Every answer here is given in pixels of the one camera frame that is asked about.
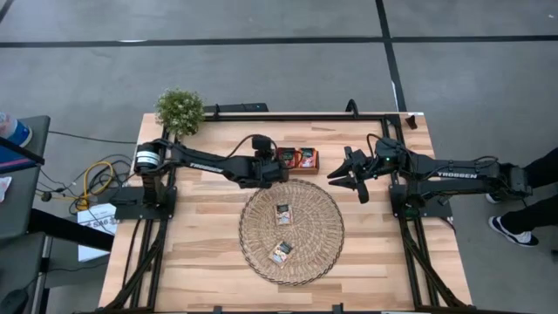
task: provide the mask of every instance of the wicker tray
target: wicker tray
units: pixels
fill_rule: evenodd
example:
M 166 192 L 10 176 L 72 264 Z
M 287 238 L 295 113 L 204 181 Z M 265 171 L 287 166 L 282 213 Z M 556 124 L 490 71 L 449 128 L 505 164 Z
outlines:
M 276 226 L 276 205 L 289 204 L 293 223 Z M 343 218 L 330 195 L 302 180 L 261 189 L 246 203 L 240 220 L 240 243 L 248 265 L 272 283 L 299 285 L 325 275 L 341 254 Z M 269 259 L 281 241 L 293 246 L 281 269 Z

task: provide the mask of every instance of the green plant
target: green plant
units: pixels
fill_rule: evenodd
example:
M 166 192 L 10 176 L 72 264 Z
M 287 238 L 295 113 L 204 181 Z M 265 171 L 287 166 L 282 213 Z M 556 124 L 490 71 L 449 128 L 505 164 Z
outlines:
M 197 92 L 168 89 L 155 104 L 157 123 L 178 136 L 198 132 L 203 121 L 203 100 Z

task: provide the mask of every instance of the black pants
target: black pants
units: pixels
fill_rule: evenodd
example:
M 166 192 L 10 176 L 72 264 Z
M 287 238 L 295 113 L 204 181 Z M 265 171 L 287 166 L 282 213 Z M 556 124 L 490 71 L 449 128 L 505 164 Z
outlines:
M 558 148 L 525 167 L 527 181 L 532 188 L 558 182 Z M 558 224 L 558 195 L 538 201 L 516 212 L 501 217 L 501 223 L 508 231 L 519 234 L 536 227 Z

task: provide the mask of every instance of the yellow cable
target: yellow cable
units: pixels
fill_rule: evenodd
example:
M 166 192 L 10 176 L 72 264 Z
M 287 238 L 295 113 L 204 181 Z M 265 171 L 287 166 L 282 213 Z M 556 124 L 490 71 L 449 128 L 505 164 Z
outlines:
M 105 184 L 103 184 L 102 187 L 98 188 L 96 191 L 91 192 L 91 194 L 92 195 L 97 195 L 97 194 L 103 192 L 111 184 L 112 178 L 114 177 L 114 168 L 112 167 L 112 164 L 110 162 L 99 161 L 99 162 L 96 162 L 96 163 L 92 164 L 90 167 L 88 167 L 87 170 L 85 170 L 85 173 L 84 173 L 84 194 L 81 197 L 79 197 L 80 201 L 78 201 L 78 203 L 76 204 L 76 209 L 78 211 L 89 209 L 89 201 L 87 200 L 87 197 L 88 197 L 87 196 L 87 177 L 89 175 L 89 172 L 92 169 L 94 169 L 95 167 L 98 167 L 98 166 L 102 166 L 102 165 L 106 165 L 111 169 L 110 178 L 105 182 Z
M 96 191 L 92 191 L 91 195 L 97 195 L 103 191 L 105 191 L 106 188 L 109 187 L 109 185 L 112 182 L 112 178 L 114 177 L 114 167 L 112 167 L 112 164 L 109 161 L 99 161 L 96 162 L 92 165 L 90 165 L 84 172 L 84 193 L 83 195 L 80 196 L 52 196 L 52 199 L 54 200 L 64 200 L 64 201 L 76 201 L 78 200 L 78 202 L 76 203 L 76 210 L 77 211 L 83 211 L 83 210 L 87 210 L 89 209 L 89 201 L 87 200 L 87 198 L 89 197 L 89 195 L 87 194 L 87 179 L 88 179 L 88 175 L 89 172 L 91 170 L 93 170 L 95 167 L 98 166 L 108 166 L 111 169 L 111 175 L 110 178 L 105 182 L 105 184 L 103 184 L 102 187 L 98 188 Z

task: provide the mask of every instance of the snack packet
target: snack packet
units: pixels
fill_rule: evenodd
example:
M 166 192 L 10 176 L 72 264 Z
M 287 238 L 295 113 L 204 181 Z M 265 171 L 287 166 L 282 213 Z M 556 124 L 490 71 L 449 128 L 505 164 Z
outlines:
M 292 251 L 293 247 L 287 244 L 285 241 L 279 242 L 275 248 L 269 254 L 269 258 L 277 264 L 277 266 L 283 268 L 287 263 L 287 259 L 289 258 L 289 254 Z
M 287 204 L 277 205 L 276 224 L 277 226 L 293 223 L 293 212 Z
M 289 168 L 296 167 L 296 150 L 295 148 L 279 147 L 279 156 L 285 165 Z
M 316 166 L 316 155 L 314 148 L 301 148 L 302 163 L 300 167 L 315 167 Z

